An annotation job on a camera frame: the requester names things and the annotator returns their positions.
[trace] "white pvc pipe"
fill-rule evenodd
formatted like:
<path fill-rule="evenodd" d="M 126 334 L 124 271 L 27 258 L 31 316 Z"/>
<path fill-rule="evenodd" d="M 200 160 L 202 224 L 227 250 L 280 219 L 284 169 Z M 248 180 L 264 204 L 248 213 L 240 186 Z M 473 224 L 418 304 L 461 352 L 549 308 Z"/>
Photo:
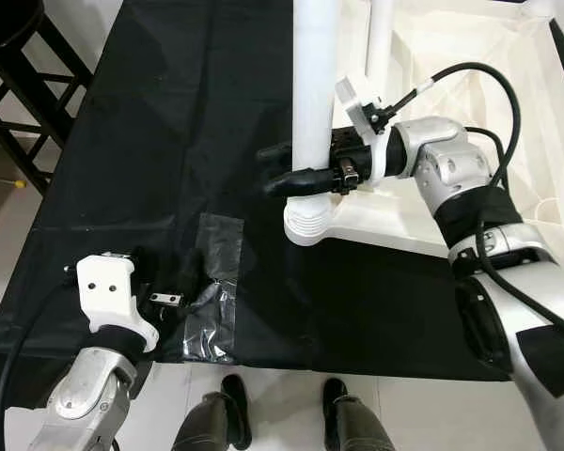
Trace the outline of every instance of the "white pvc pipe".
<path fill-rule="evenodd" d="M 340 0 L 294 0 L 292 169 L 328 167 Z"/>
<path fill-rule="evenodd" d="M 294 0 L 292 170 L 328 167 L 337 78 L 340 0 Z M 284 228 L 308 246 L 324 238 L 332 221 L 328 193 L 288 199 Z"/>
<path fill-rule="evenodd" d="M 366 76 L 377 94 L 386 101 L 386 82 L 393 37 L 393 11 L 396 0 L 371 0 L 369 14 Z"/>

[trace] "white floor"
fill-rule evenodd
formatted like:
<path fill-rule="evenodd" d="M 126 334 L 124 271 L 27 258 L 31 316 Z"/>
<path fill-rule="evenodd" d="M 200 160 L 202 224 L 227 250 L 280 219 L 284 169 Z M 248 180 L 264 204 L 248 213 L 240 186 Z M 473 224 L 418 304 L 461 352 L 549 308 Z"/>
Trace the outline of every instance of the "white floor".
<path fill-rule="evenodd" d="M 50 165 L 55 153 L 43 157 Z M 0 151 L 0 175 L 15 174 Z M 0 299 L 39 202 L 32 187 L 0 184 Z M 215 365 L 156 365 L 117 435 L 121 449 L 169 449 L 185 414 L 232 371 L 243 376 L 249 392 L 251 449 L 323 449 L 320 390 L 327 375 Z M 342 378 L 380 416 L 399 451 L 543 449 L 512 383 Z M 10 409 L 8 449 L 25 450 L 41 422 L 42 410 Z"/>

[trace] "black stool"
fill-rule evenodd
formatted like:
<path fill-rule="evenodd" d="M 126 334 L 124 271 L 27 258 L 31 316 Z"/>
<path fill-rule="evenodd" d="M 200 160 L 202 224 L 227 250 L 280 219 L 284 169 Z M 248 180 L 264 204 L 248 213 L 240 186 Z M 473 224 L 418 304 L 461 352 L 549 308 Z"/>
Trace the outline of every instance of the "black stool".
<path fill-rule="evenodd" d="M 22 52 L 25 43 L 38 32 L 52 48 L 72 76 L 37 72 Z M 41 194 L 48 188 L 52 174 L 40 171 L 34 159 L 48 137 L 63 148 L 73 125 L 65 106 L 79 86 L 86 89 L 92 73 L 44 13 L 41 0 L 0 0 L 0 101 L 12 91 L 29 110 L 39 126 L 5 122 L 0 118 L 0 145 Z M 57 98 L 45 82 L 67 84 Z M 39 135 L 25 152 L 11 131 Z"/>

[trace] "shoe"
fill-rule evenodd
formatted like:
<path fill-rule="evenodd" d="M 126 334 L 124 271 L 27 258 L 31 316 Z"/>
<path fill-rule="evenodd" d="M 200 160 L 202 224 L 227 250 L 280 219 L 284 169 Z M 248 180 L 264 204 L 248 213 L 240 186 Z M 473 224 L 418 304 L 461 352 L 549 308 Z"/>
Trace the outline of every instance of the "shoe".
<path fill-rule="evenodd" d="M 229 397 L 229 402 L 226 403 L 227 442 L 243 451 L 251 445 L 253 436 L 248 422 L 246 390 L 240 376 L 225 376 L 222 380 L 222 393 Z"/>
<path fill-rule="evenodd" d="M 347 386 L 340 379 L 332 378 L 323 386 L 321 397 L 324 420 L 324 444 L 328 451 L 337 451 L 339 448 L 337 433 L 337 407 L 335 401 L 348 394 Z"/>

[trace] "table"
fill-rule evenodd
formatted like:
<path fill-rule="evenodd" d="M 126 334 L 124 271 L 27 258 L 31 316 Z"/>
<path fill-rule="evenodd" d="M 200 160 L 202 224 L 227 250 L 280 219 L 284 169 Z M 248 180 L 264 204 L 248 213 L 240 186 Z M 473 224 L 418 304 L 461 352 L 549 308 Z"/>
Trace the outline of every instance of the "table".
<path fill-rule="evenodd" d="M 238 365 L 504 381 L 471 355 L 448 264 L 349 241 L 284 235 L 255 153 L 290 139 L 292 2 L 128 0 L 0 306 L 0 372 L 27 340 L 10 405 L 37 407 L 88 334 L 63 266 L 141 245 L 183 256 L 203 213 L 243 221 Z M 156 355 L 180 363 L 183 324 Z"/>

